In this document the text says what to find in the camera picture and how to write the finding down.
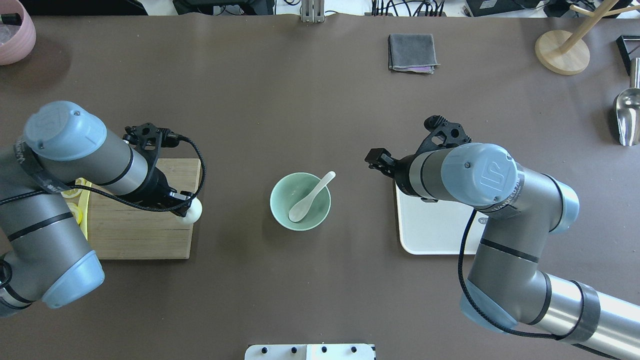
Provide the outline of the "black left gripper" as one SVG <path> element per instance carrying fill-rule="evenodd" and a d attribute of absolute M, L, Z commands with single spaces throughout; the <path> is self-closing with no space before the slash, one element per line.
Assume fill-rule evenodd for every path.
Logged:
<path fill-rule="evenodd" d="M 147 178 L 145 180 L 145 206 L 149 208 L 171 208 L 182 203 L 189 204 L 197 199 L 196 195 L 189 191 L 176 191 L 169 185 L 166 175 L 156 165 L 159 158 L 159 150 L 145 150 L 145 160 L 148 165 Z M 186 217 L 185 205 L 167 210 L 179 218 Z"/>

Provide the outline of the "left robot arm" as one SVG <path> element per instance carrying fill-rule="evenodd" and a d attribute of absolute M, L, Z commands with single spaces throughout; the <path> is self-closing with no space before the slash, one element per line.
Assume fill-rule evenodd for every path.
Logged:
<path fill-rule="evenodd" d="M 11 246 L 1 256 L 1 317 L 37 301 L 61 308 L 103 284 L 98 255 L 63 196 L 84 189 L 77 179 L 128 207 L 198 221 L 198 193 L 176 191 L 157 168 L 160 148 L 181 142 L 192 140 L 151 123 L 119 137 L 71 101 L 32 114 L 22 136 L 1 149 L 1 230 Z"/>

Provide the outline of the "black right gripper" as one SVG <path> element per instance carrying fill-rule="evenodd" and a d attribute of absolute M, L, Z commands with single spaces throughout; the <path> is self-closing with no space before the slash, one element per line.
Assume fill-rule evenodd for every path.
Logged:
<path fill-rule="evenodd" d="M 417 193 L 410 182 L 410 166 L 415 159 L 415 155 L 407 155 L 400 159 L 393 158 L 386 148 L 371 148 L 365 157 L 365 162 L 372 170 L 377 170 L 382 175 L 393 178 L 400 191 L 416 198 Z"/>

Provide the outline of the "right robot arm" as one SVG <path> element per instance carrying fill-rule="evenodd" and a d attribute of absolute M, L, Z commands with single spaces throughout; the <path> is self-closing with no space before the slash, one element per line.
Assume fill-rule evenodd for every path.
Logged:
<path fill-rule="evenodd" d="M 365 161 L 408 196 L 461 203 L 487 216 L 468 277 L 458 276 L 469 318 L 610 359 L 639 358 L 638 305 L 538 268 L 549 235 L 578 218 L 571 187 L 488 143 L 441 146 L 402 159 L 373 148 Z"/>

